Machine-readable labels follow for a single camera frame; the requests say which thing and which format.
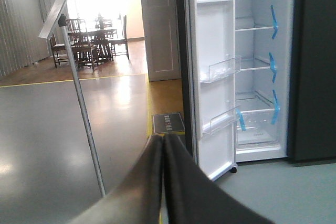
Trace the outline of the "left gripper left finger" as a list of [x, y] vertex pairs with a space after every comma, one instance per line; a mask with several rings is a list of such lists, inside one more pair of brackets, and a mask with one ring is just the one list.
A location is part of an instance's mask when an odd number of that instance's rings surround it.
[[124, 180], [71, 223], [159, 223], [163, 137], [152, 135]]

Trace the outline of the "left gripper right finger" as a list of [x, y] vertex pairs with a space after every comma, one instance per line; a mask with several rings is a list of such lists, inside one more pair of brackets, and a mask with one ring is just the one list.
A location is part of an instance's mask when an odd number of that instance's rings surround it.
[[166, 134], [163, 141], [170, 223], [271, 223], [211, 181], [195, 164], [178, 135]]

